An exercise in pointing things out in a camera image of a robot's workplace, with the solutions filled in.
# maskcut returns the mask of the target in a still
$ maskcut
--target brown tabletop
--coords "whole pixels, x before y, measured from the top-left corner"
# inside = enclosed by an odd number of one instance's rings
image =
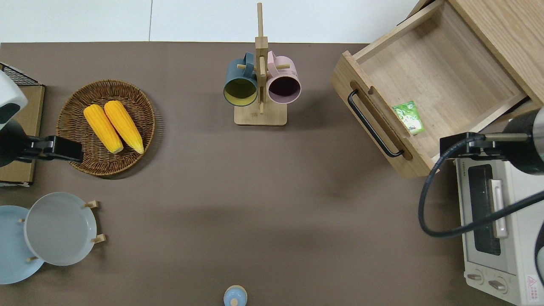
[[[224,73],[253,48],[2,44],[2,62],[47,85],[42,136],[74,91],[106,78],[143,90],[158,125],[150,151],[117,177],[40,161],[32,187],[0,189],[0,205],[30,208],[56,191],[99,200],[108,237],[77,264],[0,286],[0,305],[222,305],[233,284],[255,306],[507,304],[466,285],[461,238],[421,231],[424,178],[401,179],[329,83],[341,53],[362,46],[270,44],[294,60],[302,94],[285,127],[237,126]],[[459,225],[450,164],[428,204],[431,225]]]

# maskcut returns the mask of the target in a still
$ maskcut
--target mug handle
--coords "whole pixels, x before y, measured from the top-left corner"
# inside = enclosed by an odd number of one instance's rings
[[[244,56],[244,77],[250,78],[251,74],[253,73],[253,67],[255,62],[255,56],[253,53],[246,52]]]
[[[276,68],[275,62],[276,62],[276,55],[274,54],[274,51],[268,51],[267,68],[272,77],[275,77],[278,74],[280,74]]]

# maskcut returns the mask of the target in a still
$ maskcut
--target blue mug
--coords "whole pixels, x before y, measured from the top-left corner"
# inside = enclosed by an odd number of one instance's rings
[[[247,106],[257,100],[257,75],[253,70],[254,62],[253,53],[246,52],[243,59],[235,59],[228,65],[223,95],[230,104]],[[240,64],[245,65],[245,68],[239,69]]]

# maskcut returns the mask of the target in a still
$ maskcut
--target yellow corn cob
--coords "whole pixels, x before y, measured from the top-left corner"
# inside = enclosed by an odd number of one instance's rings
[[[117,133],[121,135],[121,138],[136,152],[144,153],[144,144],[141,140],[140,133],[132,121],[127,110],[123,107],[123,104],[119,101],[109,101],[104,105],[104,110],[112,122],[113,126],[117,130]]]
[[[123,149],[123,144],[109,122],[108,117],[104,114],[102,107],[98,104],[87,106],[83,110],[83,115],[108,151],[116,154]]]

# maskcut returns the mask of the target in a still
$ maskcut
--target mug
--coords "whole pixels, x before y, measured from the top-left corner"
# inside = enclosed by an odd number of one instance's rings
[[[254,61],[253,53],[247,52],[243,59],[235,59],[228,65],[223,95],[230,104],[247,106],[257,99],[257,75],[253,71]],[[239,64],[245,65],[245,69],[239,69]]]
[[[278,69],[276,66],[288,64],[289,68]],[[268,52],[267,92],[274,102],[285,104],[295,101],[300,96],[300,81],[295,64],[286,56],[276,56]]]

